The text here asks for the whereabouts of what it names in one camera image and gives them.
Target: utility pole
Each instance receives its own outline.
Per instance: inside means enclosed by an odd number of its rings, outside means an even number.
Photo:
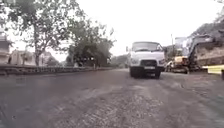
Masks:
[[[172,46],[173,46],[173,57],[174,57],[174,56],[175,56],[175,51],[174,51],[173,34],[171,34],[171,40],[172,40]]]

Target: truck bumper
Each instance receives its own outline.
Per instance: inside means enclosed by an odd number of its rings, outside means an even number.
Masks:
[[[144,71],[146,73],[156,73],[156,72],[164,72],[165,68],[164,67],[155,67],[154,69],[149,69],[148,67],[143,67],[143,66],[134,66],[130,67],[132,70],[135,71]]]

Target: truck grille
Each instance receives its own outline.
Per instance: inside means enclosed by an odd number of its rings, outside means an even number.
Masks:
[[[157,66],[157,63],[155,60],[142,60],[141,66]]]

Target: truck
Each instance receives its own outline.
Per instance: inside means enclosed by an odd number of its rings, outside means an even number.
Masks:
[[[155,78],[160,78],[161,72],[165,70],[165,52],[160,43],[134,42],[131,49],[127,51],[129,52],[128,66],[131,77],[154,74]]]

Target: truck headlight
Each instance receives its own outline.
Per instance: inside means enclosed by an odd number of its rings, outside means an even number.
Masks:
[[[138,59],[131,58],[131,63],[132,64],[137,64],[138,63]]]
[[[159,64],[165,64],[165,59],[160,60]]]

